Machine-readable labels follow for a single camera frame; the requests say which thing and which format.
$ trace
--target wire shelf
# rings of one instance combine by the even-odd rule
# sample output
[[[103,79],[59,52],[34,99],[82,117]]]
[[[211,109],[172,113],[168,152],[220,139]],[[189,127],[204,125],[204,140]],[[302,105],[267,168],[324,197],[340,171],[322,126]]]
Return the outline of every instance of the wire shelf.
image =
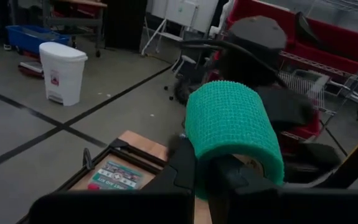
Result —
[[[307,96],[313,102],[316,110],[330,114],[331,116],[336,114],[335,111],[329,110],[325,107],[324,86],[283,71],[280,71],[278,76],[280,76],[280,78],[288,85],[290,90]]]
[[[340,10],[358,12],[358,0],[320,0],[319,2]]]
[[[297,135],[295,135],[295,134],[288,133],[288,132],[286,132],[286,131],[281,132],[281,134],[283,134],[283,135],[285,135],[285,136],[287,136],[287,137],[296,139],[296,140],[301,140],[301,141],[304,141],[304,140],[305,140],[305,139],[302,138],[302,137],[299,137],[299,136],[297,136]]]
[[[283,57],[290,58],[292,60],[298,61],[298,62],[305,63],[306,65],[311,65],[313,67],[325,70],[327,72],[335,73],[336,75],[340,75],[340,76],[347,77],[347,78],[350,78],[350,79],[358,81],[358,75],[353,75],[353,74],[338,70],[336,68],[332,68],[332,67],[329,67],[327,65],[323,65],[321,63],[317,63],[317,62],[314,62],[314,61],[311,61],[311,60],[308,60],[308,59],[305,59],[305,58],[301,58],[299,56],[296,56],[296,55],[293,55],[293,54],[290,54],[290,53],[287,53],[287,52],[284,52],[284,51],[281,51],[280,55],[283,56]]]

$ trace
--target green mesh cylinder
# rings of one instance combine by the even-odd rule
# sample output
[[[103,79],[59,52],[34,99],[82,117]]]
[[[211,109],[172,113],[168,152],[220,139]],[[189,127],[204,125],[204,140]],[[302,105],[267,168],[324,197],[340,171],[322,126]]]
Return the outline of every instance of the green mesh cylinder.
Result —
[[[208,161],[225,154],[254,158],[264,176],[282,184],[284,163],[277,136],[259,95],[235,82],[202,85],[187,103],[186,134],[198,158],[196,194],[206,199],[203,177]]]

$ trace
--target white trash can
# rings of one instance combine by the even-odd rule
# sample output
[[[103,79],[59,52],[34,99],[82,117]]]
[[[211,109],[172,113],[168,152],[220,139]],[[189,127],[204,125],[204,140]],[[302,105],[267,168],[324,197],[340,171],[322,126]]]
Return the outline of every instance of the white trash can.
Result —
[[[72,106],[79,102],[85,52],[55,42],[39,46],[47,99]]]

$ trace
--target gray floor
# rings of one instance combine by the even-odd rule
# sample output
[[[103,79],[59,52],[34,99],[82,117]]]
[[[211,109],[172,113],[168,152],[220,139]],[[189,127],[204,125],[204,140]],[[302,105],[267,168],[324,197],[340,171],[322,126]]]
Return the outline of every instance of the gray floor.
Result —
[[[37,139],[52,133],[55,126],[17,105],[64,123],[169,65],[153,57],[121,50],[102,50],[102,58],[95,58],[92,47],[87,41],[79,42],[79,48],[88,52],[89,60],[83,74],[81,101],[72,107],[46,100],[43,80],[25,77],[16,68],[26,58],[0,48],[0,95],[12,100],[10,104],[0,100],[0,159],[8,157],[12,150],[16,153],[22,146],[33,144],[0,164],[0,223],[15,223],[35,199],[53,191],[74,174],[81,167],[84,147],[89,148],[93,156],[102,150],[66,131]],[[171,43],[163,42],[161,49],[157,57],[168,62],[177,57],[177,51],[171,53],[174,49]],[[169,93],[163,90],[163,86],[172,84],[173,80],[172,73],[166,71],[71,127],[105,143],[129,129],[166,144],[171,134],[182,131],[185,112],[183,106],[169,101]],[[347,104],[329,125],[347,152],[358,143],[356,110],[356,105]],[[321,134],[318,142],[339,149],[327,132]],[[358,180],[352,188],[358,189]]]

